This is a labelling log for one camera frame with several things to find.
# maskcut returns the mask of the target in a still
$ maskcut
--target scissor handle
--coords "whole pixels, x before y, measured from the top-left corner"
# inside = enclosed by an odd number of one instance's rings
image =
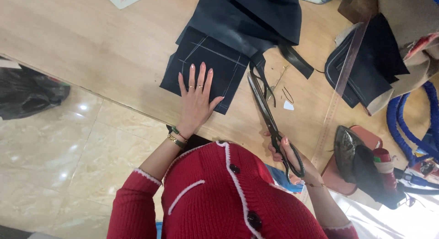
[[[290,143],[290,147],[291,147],[291,149],[294,152],[294,156],[297,158],[297,161],[299,162],[300,173],[299,173],[299,171],[297,171],[297,169],[294,167],[294,165],[288,160],[287,156],[285,156],[282,153],[281,147],[277,143],[277,141],[280,142],[281,140],[282,140],[282,136],[280,136],[279,134],[277,134],[277,135],[272,134],[271,135],[271,144],[276,149],[276,152],[281,154],[281,156],[282,156],[282,163],[285,166],[285,175],[287,177],[288,183],[291,184],[291,181],[290,181],[290,169],[293,172],[293,174],[296,175],[299,178],[303,178],[305,176],[305,169],[303,167],[302,160],[300,159],[300,155],[297,152],[296,148],[293,146],[293,144]]]

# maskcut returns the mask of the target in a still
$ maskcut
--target clear plastic ruler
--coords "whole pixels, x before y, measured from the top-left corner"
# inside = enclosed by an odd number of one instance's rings
[[[328,111],[326,112],[326,117],[323,121],[323,126],[319,135],[319,139],[317,141],[316,149],[314,150],[313,158],[311,159],[311,163],[314,164],[317,169],[321,169],[319,168],[319,164],[321,164],[320,159],[324,150],[326,139],[329,135],[332,120],[334,119],[335,113],[337,112],[338,103],[342,99],[343,92],[345,91],[346,84],[348,83],[349,75],[354,65],[354,61],[358,54],[358,50],[363,40],[367,26],[369,25],[369,21],[370,15],[363,15],[359,21],[361,24],[354,30],[354,37],[352,39],[351,45],[349,46],[348,55],[346,56],[342,71],[340,72],[340,76],[338,77],[337,84],[335,85],[334,93],[332,94],[331,102],[329,104]],[[306,189],[306,186],[303,186],[300,200],[303,203],[306,203],[308,201],[308,197],[308,190]]]

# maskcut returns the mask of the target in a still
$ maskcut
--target black button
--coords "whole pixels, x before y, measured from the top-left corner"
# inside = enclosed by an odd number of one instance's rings
[[[247,221],[255,230],[260,229],[262,226],[261,219],[254,211],[250,211],[247,214]]]
[[[230,164],[229,167],[232,170],[232,172],[235,174],[239,174],[241,172],[241,170],[234,164]]]

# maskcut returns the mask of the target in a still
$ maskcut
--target red knit cardigan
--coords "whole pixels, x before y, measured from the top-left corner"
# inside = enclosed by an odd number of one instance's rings
[[[117,191],[108,239],[156,239],[152,196],[162,183],[135,169]],[[358,239],[352,225],[322,228],[274,186],[262,161],[217,141],[180,155],[164,177],[163,239]]]

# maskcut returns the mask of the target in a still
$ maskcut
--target tailor's shears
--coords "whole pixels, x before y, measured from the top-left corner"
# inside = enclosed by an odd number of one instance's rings
[[[265,124],[267,125],[268,131],[271,134],[271,143],[273,144],[273,147],[276,149],[276,152],[280,153],[282,156],[282,163],[285,166],[285,175],[287,177],[288,182],[291,183],[289,177],[290,169],[293,172],[293,174],[296,175],[297,177],[299,178],[304,177],[305,169],[303,168],[303,163],[302,160],[300,159],[299,153],[297,152],[293,144],[290,143],[290,147],[293,149],[294,155],[299,162],[300,172],[296,170],[293,164],[288,160],[287,156],[285,156],[285,154],[282,153],[281,147],[277,143],[278,141],[280,142],[282,140],[282,136],[279,134],[279,131],[277,130],[276,123],[274,123],[273,116],[271,115],[270,109],[268,108],[264,96],[262,95],[262,90],[257,80],[260,78],[256,76],[253,73],[253,71],[250,69],[250,73],[247,74],[247,79],[249,80],[250,88],[253,92],[253,95],[255,96],[256,104],[259,107],[259,111],[261,112]]]

